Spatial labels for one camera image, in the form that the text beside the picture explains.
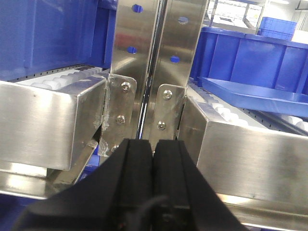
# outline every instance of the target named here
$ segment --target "stainless steel frame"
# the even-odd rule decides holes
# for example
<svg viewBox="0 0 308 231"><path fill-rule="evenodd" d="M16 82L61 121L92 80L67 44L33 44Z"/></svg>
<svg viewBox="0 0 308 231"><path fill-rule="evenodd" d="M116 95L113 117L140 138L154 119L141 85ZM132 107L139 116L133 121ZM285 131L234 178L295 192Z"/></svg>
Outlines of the stainless steel frame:
<svg viewBox="0 0 308 231"><path fill-rule="evenodd" d="M157 57L153 63L153 76L151 92L147 105L144 121L143 139L156 141L161 136L157 126L157 119L154 116L155 108L160 107L158 93L163 84L186 87L193 57L198 42L201 24L205 15L206 0L168 0L163 15L162 32L157 44ZM176 107L171 114L175 115L172 131L164 135L165 139L175 137L178 128L178 121L181 114L181 107Z"/></svg>
<svg viewBox="0 0 308 231"><path fill-rule="evenodd" d="M143 11L134 12L134 5L141 6ZM122 127L127 136L122 138L135 138L137 134L159 9L160 0L121 0L118 3L110 73L132 77L137 82L131 121ZM134 47L136 53L129 53L129 47Z"/></svg>
<svg viewBox="0 0 308 231"><path fill-rule="evenodd" d="M69 170L101 125L106 79L58 91L0 82L0 160Z"/></svg>
<svg viewBox="0 0 308 231"><path fill-rule="evenodd" d="M307 136L233 125L188 97L178 139L242 223L307 230Z"/></svg>
<svg viewBox="0 0 308 231"><path fill-rule="evenodd" d="M108 78L99 155L108 157L131 133L131 117L137 90L135 79L104 74Z"/></svg>
<svg viewBox="0 0 308 231"><path fill-rule="evenodd" d="M45 177L38 175L33 176L37 167L26 165L23 165L23 170L33 170L32 174L25 175L28 171L23 171L21 174L22 169L19 169L15 174L13 174L12 171L0 171L0 193L33 199L49 198L52 195L69 188L78 181L80 174L97 145L98 143L96 141L91 140L82 150L82 153L70 171L49 170Z"/></svg>

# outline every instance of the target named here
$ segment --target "metal bracket with bolts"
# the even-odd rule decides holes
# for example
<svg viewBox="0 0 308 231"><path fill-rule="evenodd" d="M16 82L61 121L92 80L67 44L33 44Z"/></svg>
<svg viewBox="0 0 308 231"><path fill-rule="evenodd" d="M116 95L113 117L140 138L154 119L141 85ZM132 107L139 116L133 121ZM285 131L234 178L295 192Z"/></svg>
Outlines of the metal bracket with bolts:
<svg viewBox="0 0 308 231"><path fill-rule="evenodd" d="M149 141L152 148L161 139L175 139L185 100L186 88L162 84L157 92Z"/></svg>
<svg viewBox="0 0 308 231"><path fill-rule="evenodd" d="M110 74L104 103L102 134L98 154L109 156L122 142L131 137L130 119L137 82L133 78Z"/></svg>

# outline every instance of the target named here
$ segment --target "blue tray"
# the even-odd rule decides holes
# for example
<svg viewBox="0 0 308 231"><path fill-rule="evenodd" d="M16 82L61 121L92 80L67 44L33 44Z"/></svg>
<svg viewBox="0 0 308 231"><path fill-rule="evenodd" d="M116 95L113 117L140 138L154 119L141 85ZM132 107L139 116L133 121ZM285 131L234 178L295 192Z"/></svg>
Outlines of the blue tray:
<svg viewBox="0 0 308 231"><path fill-rule="evenodd" d="M203 88L239 108L308 117L308 95L203 78Z"/></svg>

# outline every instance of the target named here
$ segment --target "screw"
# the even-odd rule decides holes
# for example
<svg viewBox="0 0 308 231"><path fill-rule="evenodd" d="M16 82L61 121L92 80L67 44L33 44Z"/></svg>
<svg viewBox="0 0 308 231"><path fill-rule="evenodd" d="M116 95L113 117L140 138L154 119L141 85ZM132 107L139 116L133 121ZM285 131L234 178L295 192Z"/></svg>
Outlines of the screw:
<svg viewBox="0 0 308 231"><path fill-rule="evenodd" d="M125 117L123 115L118 115L116 118L117 124L125 124Z"/></svg>
<svg viewBox="0 0 308 231"><path fill-rule="evenodd" d="M124 92L129 92L129 90L130 90L130 83L128 83L128 82L123 82L123 83L121 84L121 87L122 87L122 89L123 89Z"/></svg>
<svg viewBox="0 0 308 231"><path fill-rule="evenodd" d="M112 149L111 149L111 151L114 152L118 147L119 147L119 145L113 146Z"/></svg>
<svg viewBox="0 0 308 231"><path fill-rule="evenodd" d="M172 98L172 91L170 90L165 90L164 91L164 99L165 100L170 100Z"/></svg>
<svg viewBox="0 0 308 231"><path fill-rule="evenodd" d="M158 123L157 123L157 128L159 129L159 130L165 130L166 129L166 123L165 122L163 122L163 121L159 121Z"/></svg>

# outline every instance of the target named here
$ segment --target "blue container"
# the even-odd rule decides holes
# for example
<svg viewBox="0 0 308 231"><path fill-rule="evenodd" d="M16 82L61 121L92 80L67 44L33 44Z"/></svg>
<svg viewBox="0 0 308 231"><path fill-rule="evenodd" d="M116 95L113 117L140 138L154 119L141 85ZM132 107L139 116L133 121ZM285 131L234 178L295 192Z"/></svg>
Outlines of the blue container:
<svg viewBox="0 0 308 231"><path fill-rule="evenodd" d="M82 63L109 68L116 12L101 6L116 2L2 1L0 80Z"/></svg>
<svg viewBox="0 0 308 231"><path fill-rule="evenodd" d="M94 29L94 38L92 53L89 60L86 62L92 66L100 66L110 68L112 59L112 48L115 36L116 11L105 9L115 8L116 0L100 1L97 12Z"/></svg>
<svg viewBox="0 0 308 231"><path fill-rule="evenodd" d="M296 24L296 22L263 17L260 24L260 29L277 31L285 34L294 34Z"/></svg>
<svg viewBox="0 0 308 231"><path fill-rule="evenodd" d="M258 35L290 41L293 37L296 24L296 22L263 17Z"/></svg>
<svg viewBox="0 0 308 231"><path fill-rule="evenodd" d="M308 116L307 44L213 28L205 28L202 33L205 46L196 52L200 60L194 74L199 80L209 78L203 81L205 89L234 106ZM223 95L223 91L229 91L229 95ZM299 108L306 108L306 113Z"/></svg>
<svg viewBox="0 0 308 231"><path fill-rule="evenodd" d="M283 32L279 32L279 31L260 29L258 31L258 35L291 41L292 38L293 38L293 35L294 35L294 31L291 34L288 34L288 33L283 33Z"/></svg>
<svg viewBox="0 0 308 231"><path fill-rule="evenodd" d="M214 27L202 28L191 72L191 77L197 81L199 87L202 86L203 77L214 75L219 79L230 78L243 37L241 32Z"/></svg>

